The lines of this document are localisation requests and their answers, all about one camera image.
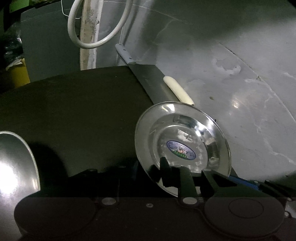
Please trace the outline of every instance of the metal plate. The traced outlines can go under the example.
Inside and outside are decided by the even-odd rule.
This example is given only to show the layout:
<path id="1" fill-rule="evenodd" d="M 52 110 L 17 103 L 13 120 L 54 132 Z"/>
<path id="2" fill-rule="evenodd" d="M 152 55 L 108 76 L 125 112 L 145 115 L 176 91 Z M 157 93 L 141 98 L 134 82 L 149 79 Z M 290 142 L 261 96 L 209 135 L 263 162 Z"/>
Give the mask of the metal plate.
<path id="1" fill-rule="evenodd" d="M 170 166 L 185 166 L 191 172 L 209 168 L 230 174 L 230 150 L 221 129 L 207 114 L 185 103 L 163 102 L 147 109 L 136 126 L 135 147 L 148 175 L 153 165 L 160 168 L 163 156 Z M 158 185 L 178 195 L 177 188 L 166 188 L 161 180 Z"/>
<path id="2" fill-rule="evenodd" d="M 14 208 L 39 190 L 39 174 L 28 144 L 13 132 L 0 131 L 0 227 L 5 227 L 0 228 L 0 236 L 7 240 L 20 238 Z"/>

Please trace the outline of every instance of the white hose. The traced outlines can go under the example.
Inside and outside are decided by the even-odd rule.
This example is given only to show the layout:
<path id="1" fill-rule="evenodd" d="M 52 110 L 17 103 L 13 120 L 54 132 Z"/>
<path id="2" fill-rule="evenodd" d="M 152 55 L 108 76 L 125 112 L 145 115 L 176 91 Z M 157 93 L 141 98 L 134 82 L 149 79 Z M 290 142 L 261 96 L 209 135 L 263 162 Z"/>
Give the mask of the white hose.
<path id="1" fill-rule="evenodd" d="M 82 41 L 80 41 L 76 35 L 76 32 L 75 32 L 75 17 L 76 17 L 77 11 L 78 11 L 78 7 L 80 6 L 82 1 L 83 0 L 75 0 L 74 1 L 73 5 L 71 7 L 70 13 L 69 13 L 69 18 L 68 18 L 69 37 L 76 46 L 78 46 L 82 49 L 97 48 L 97 47 L 103 45 L 104 43 L 108 42 L 111 38 L 113 38 L 119 32 L 119 30 L 121 30 L 121 28 L 125 24 L 128 16 L 129 16 L 129 13 L 131 11 L 131 8 L 133 6 L 133 0 L 127 0 L 126 7 L 124 8 L 122 17 L 119 20 L 116 27 L 112 30 L 112 32 L 98 42 L 87 44 L 87 43 L 83 43 Z"/>

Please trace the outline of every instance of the silver bolt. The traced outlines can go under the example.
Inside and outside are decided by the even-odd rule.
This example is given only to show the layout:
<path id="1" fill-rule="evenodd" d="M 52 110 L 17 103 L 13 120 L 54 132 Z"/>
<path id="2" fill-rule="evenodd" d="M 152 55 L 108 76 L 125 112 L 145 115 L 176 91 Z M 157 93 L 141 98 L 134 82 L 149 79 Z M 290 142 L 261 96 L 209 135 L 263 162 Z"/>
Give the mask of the silver bolt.
<path id="1" fill-rule="evenodd" d="M 197 199 L 194 197 L 185 197 L 183 198 L 183 203 L 188 205 L 194 205 L 197 203 Z"/>
<path id="2" fill-rule="evenodd" d="M 112 198 L 112 197 L 105 197 L 105 198 L 102 199 L 102 204 L 104 204 L 104 205 L 110 206 L 110 205 L 113 205 L 115 203 L 116 203 L 116 200 L 114 198 Z"/>

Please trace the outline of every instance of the logo on sticker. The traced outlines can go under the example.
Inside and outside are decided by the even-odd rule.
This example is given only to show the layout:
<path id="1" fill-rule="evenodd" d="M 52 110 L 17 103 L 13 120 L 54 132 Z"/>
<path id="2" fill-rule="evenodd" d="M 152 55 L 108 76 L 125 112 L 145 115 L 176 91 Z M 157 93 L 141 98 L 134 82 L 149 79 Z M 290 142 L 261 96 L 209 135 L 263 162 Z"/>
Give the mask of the logo on sticker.
<path id="1" fill-rule="evenodd" d="M 196 154 L 193 150 L 178 141 L 168 141 L 167 147 L 172 153 L 182 159 L 194 160 L 196 158 Z"/>

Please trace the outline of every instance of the black round disc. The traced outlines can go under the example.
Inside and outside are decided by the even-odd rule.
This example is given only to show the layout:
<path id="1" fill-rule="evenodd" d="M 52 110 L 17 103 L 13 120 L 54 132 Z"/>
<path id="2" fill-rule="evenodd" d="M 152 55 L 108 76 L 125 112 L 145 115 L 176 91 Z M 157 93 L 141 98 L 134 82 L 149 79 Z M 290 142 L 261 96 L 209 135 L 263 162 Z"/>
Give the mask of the black round disc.
<path id="1" fill-rule="evenodd" d="M 211 197 L 204 207 L 206 218 L 220 231 L 235 237 L 264 237 L 284 220 L 284 208 L 273 197 Z"/>
<path id="2" fill-rule="evenodd" d="M 17 204 L 14 216 L 22 232 L 46 239 L 80 230 L 95 210 L 89 198 L 26 197 Z"/>

